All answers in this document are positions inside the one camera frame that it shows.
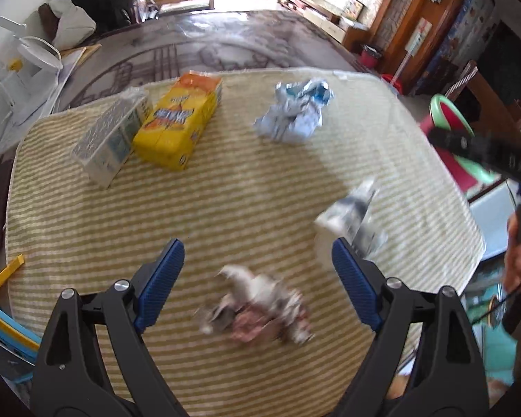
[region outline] striped tablecloth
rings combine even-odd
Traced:
[[[274,85],[321,76],[336,98],[304,146],[255,136],[251,124]],[[171,82],[148,86],[157,100]],[[98,100],[38,121],[18,149],[7,220],[7,256],[26,264],[9,281],[14,317],[38,334],[66,287],[106,289],[151,261],[172,237],[186,259],[144,340],[190,415],[318,417],[329,412],[372,341],[337,275],[314,255],[313,221],[363,179],[381,191],[374,219],[388,234],[375,261],[411,288],[462,289],[484,251],[468,205],[410,114],[378,79],[316,69],[223,74],[223,100],[183,172],[131,156],[110,188],[90,183],[69,152],[112,102]],[[276,273],[301,289],[314,339],[236,347],[203,336],[194,311],[226,285],[226,263]],[[106,332],[103,356],[128,397]],[[412,336],[407,348],[414,347]]]

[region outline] crumpled paper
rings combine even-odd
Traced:
[[[276,338],[303,344],[312,337],[309,313],[298,290],[239,265],[226,265],[218,275],[231,282],[232,290],[217,306],[196,312],[203,334],[229,331],[233,340],[244,344]]]
[[[278,83],[276,104],[253,127],[261,137],[282,143],[303,143],[322,125],[322,107],[334,98],[328,83],[311,79],[302,83]]]
[[[348,196],[336,201],[314,221],[317,235],[315,250],[318,260],[333,269],[332,244],[344,237],[362,258],[375,254],[388,236],[372,221],[369,207],[378,189],[367,179]]]

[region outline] yellow object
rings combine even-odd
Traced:
[[[183,170],[220,102],[222,80],[187,73],[162,97],[133,138],[143,160]]]
[[[23,346],[26,346],[27,348],[29,348],[33,351],[39,350],[39,344],[37,342],[35,342],[34,340],[31,340],[29,337],[26,337],[19,331],[15,330],[1,318],[0,318],[0,331],[2,331],[4,334],[10,336],[14,340],[17,340],[20,344],[22,344]]]
[[[8,278],[25,263],[22,255],[17,256],[10,264],[0,272],[0,287],[5,284]]]
[[[14,59],[8,64],[8,69],[10,71],[19,72],[21,69],[23,69],[23,62],[20,60],[20,58]]]

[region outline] crumpled pink wrapper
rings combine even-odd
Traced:
[[[313,337],[309,312],[298,290],[288,289],[270,276],[256,276],[239,265],[226,265],[218,275],[230,281],[232,290],[217,306],[204,306],[196,312],[203,334],[227,331],[243,344],[277,338],[303,344]]]

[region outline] crumpled blue and white wrapper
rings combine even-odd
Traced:
[[[371,221],[369,210],[377,191],[374,180],[367,179],[318,215],[314,221],[317,231],[314,244],[317,258],[324,266],[334,268],[332,244],[340,237],[344,237],[364,259],[386,243],[388,236]]]
[[[302,83],[280,82],[275,96],[276,104],[254,122],[255,131],[273,141],[300,144],[322,125],[322,108],[334,93],[325,80],[313,78]]]

